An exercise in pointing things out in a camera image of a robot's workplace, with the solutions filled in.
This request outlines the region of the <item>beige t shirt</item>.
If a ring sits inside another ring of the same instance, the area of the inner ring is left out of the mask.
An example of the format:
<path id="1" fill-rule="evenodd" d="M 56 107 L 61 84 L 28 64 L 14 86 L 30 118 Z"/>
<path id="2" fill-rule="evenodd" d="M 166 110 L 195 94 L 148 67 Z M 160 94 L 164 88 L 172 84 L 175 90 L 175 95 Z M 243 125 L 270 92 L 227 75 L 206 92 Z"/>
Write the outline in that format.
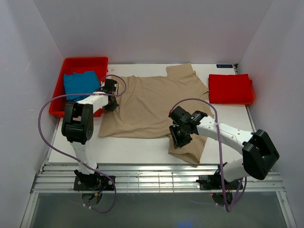
<path id="1" fill-rule="evenodd" d="M 126 92 L 117 98 L 114 111 L 105 112 L 99 137 L 159 138 L 170 136 L 170 109 L 180 100 L 189 113 L 204 112 L 212 116 L 209 90 L 190 63 L 169 66 L 167 76 L 122 77 L 119 84 Z"/>

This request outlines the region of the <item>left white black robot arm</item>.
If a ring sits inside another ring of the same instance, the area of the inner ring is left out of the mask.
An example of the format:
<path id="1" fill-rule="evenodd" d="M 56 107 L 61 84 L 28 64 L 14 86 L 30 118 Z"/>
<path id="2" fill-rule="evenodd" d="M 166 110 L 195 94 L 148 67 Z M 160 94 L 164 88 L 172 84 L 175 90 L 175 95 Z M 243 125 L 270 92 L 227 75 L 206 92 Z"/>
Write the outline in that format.
<path id="1" fill-rule="evenodd" d="M 117 91 L 118 82 L 106 79 L 94 95 L 77 102 L 68 102 L 65 106 L 61 132 L 71 143 L 79 160 L 78 169 L 75 170 L 76 176 L 91 190 L 100 186 L 101 179 L 95 172 L 98 168 L 97 163 L 86 153 L 86 143 L 93 136 L 94 113 L 100 109 L 113 111 L 119 106 L 113 96 Z"/>

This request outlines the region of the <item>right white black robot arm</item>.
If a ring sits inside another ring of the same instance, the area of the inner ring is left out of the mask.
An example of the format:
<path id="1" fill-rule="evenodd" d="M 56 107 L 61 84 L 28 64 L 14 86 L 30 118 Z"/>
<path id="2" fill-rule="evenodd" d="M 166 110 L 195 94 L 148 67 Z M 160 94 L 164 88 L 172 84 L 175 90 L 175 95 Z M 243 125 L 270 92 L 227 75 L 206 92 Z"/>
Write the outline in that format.
<path id="1" fill-rule="evenodd" d="M 226 124 L 219 124 L 214 118 L 201 111 L 190 114 L 180 106 L 169 113 L 172 125 L 169 127 L 175 149 L 192 141 L 192 134 L 217 140 L 242 155 L 242 158 L 223 163 L 213 175 L 201 175 L 197 180 L 203 189 L 225 189 L 245 177 L 264 180 L 279 159 L 267 132 L 243 131 Z"/>

